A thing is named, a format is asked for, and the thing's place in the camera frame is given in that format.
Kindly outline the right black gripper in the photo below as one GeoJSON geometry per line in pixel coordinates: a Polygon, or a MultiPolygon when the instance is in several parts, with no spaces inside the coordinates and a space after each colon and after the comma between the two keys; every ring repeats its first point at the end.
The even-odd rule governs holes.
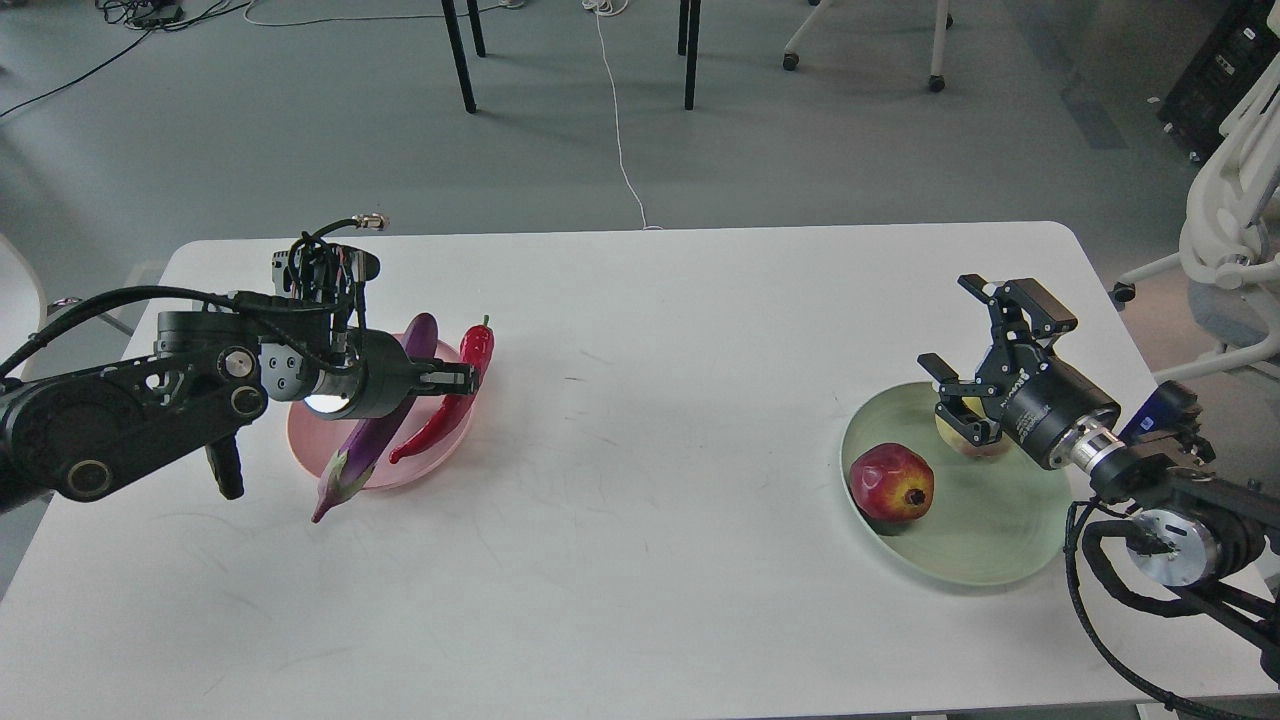
{"type": "MultiPolygon", "coordinates": [[[[1083,418],[1097,418],[1115,427],[1120,405],[1074,366],[1052,355],[1057,338],[1079,327],[1078,318],[1033,278],[989,283],[978,274],[964,274],[957,283],[986,305],[992,346],[979,365],[982,380],[961,382],[959,374],[937,354],[920,354],[916,363],[937,383],[938,400],[966,409],[957,398],[980,396],[987,421],[972,428],[977,445],[988,434],[1002,432],[1043,469],[1052,469],[1062,438],[1083,418]],[[1015,350],[1016,347],[1041,350],[1015,350]]],[[[957,429],[964,420],[945,414],[957,429]]]]}

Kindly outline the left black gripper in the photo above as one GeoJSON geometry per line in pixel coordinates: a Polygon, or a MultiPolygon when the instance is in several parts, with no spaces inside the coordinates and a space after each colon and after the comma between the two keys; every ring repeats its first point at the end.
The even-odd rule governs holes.
{"type": "Polygon", "coordinates": [[[481,370],[470,363],[413,363],[401,341],[384,331],[361,334],[362,361],[346,374],[324,372],[303,398],[325,420],[380,418],[410,396],[472,396],[481,370]]]}

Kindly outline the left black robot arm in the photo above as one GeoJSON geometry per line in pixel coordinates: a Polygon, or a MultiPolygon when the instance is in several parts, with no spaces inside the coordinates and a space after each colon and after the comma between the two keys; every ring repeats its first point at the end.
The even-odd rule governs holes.
{"type": "Polygon", "coordinates": [[[328,236],[381,229],[379,214],[303,232],[274,254],[270,293],[206,293],[136,286],[88,299],[32,334],[3,363],[3,510],[56,493],[101,500],[197,450],[227,498],[244,492],[236,437],[273,401],[301,401],[355,428],[326,462],[314,520],[358,493],[381,459],[426,451],[465,419],[492,360],[488,324],[468,329],[460,357],[436,355],[428,313],[401,334],[367,324],[366,288],[381,269],[371,252],[328,236]],[[20,380],[18,365],[108,311],[151,299],[191,310],[157,315],[142,357],[20,380]]]}

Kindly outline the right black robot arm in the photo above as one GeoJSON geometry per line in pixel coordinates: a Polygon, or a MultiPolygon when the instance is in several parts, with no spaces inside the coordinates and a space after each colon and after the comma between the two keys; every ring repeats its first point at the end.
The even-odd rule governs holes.
{"type": "Polygon", "coordinates": [[[1079,566],[1119,603],[1157,618],[1204,616],[1258,650],[1277,678],[1277,601],[1229,578],[1277,548],[1277,500],[1189,465],[1204,442],[1184,396],[1140,432],[1114,428],[1119,404],[1055,351],[1076,318],[1032,278],[992,284],[965,274],[959,284],[986,306],[989,347],[963,380],[938,355],[919,365],[937,386],[934,414],[972,446],[1010,439],[1046,470],[1078,468],[1092,495],[1068,510],[1065,573],[1071,607],[1102,660],[1167,711],[1201,719],[1230,712],[1180,697],[1147,680],[1103,643],[1085,610],[1079,566]]]}

